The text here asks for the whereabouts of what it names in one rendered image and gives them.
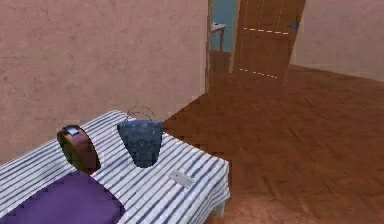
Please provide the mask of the pale side table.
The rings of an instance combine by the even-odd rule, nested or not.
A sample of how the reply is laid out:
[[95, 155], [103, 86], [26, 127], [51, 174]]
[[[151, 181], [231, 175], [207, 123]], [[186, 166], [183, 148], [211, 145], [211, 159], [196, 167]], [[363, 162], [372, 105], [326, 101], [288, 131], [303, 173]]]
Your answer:
[[226, 27], [227, 27], [226, 24], [220, 24], [220, 23], [215, 23], [215, 22], [213, 22], [212, 26], [211, 26], [211, 33], [212, 34], [217, 33], [217, 32], [220, 33], [220, 35], [219, 35], [219, 50], [220, 51], [223, 50], [223, 40], [224, 40], [224, 33], [225, 33]]

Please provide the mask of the grey flat phone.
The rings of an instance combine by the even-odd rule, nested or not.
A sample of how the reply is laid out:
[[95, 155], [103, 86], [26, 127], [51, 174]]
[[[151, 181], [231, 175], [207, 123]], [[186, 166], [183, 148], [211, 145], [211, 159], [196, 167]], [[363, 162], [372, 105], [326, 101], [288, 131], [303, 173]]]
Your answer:
[[169, 178], [176, 183], [182, 185], [185, 188], [189, 188], [193, 185], [194, 179], [179, 170], [173, 170], [169, 174]]

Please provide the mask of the blue white striped bed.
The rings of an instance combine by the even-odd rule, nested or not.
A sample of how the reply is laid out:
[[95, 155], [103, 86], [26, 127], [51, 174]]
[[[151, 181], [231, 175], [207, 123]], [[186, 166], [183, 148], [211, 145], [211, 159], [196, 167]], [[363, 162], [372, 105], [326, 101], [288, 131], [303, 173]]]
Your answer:
[[[93, 178], [125, 207], [118, 224], [204, 224], [212, 210], [223, 212], [230, 197], [228, 161], [165, 133], [157, 163], [138, 168], [116, 128], [126, 117], [113, 110], [82, 125], [101, 162]], [[73, 170], [55, 139], [0, 165], [0, 217]], [[193, 178], [193, 185], [170, 179], [173, 170]]]

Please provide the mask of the purple blanket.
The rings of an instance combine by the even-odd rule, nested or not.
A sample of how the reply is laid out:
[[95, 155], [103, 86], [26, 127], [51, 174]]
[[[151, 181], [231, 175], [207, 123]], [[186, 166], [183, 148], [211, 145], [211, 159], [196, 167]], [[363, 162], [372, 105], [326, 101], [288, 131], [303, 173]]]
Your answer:
[[102, 184], [81, 171], [34, 193], [0, 224], [117, 224], [125, 208]]

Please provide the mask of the brown wooden room door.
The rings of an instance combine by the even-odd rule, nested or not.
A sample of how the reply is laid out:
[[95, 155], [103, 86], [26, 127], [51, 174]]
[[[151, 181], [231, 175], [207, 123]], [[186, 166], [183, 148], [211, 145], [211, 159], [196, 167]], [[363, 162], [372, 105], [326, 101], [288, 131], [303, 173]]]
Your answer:
[[[283, 84], [306, 0], [240, 0], [231, 70]], [[298, 29], [283, 27], [298, 23]]]

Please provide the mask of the maroon round alarm clock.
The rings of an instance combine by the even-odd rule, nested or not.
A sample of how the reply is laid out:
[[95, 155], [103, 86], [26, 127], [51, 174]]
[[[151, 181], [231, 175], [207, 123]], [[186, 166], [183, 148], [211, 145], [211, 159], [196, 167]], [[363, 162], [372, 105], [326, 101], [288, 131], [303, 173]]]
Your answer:
[[67, 161], [77, 170], [92, 175], [101, 168], [95, 146], [78, 125], [67, 125], [57, 133], [57, 141]]

